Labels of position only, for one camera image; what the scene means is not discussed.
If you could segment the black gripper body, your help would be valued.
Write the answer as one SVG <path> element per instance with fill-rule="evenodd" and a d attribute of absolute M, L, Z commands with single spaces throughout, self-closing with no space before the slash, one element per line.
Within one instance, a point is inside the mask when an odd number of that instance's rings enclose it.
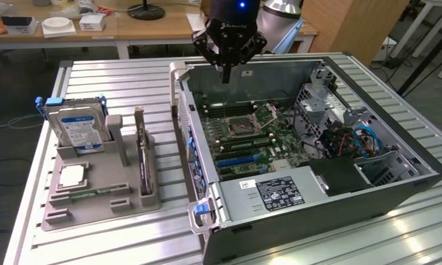
<path fill-rule="evenodd" d="M 241 51 L 258 33 L 260 5 L 249 0 L 210 2 L 206 30 L 220 54 Z"/>

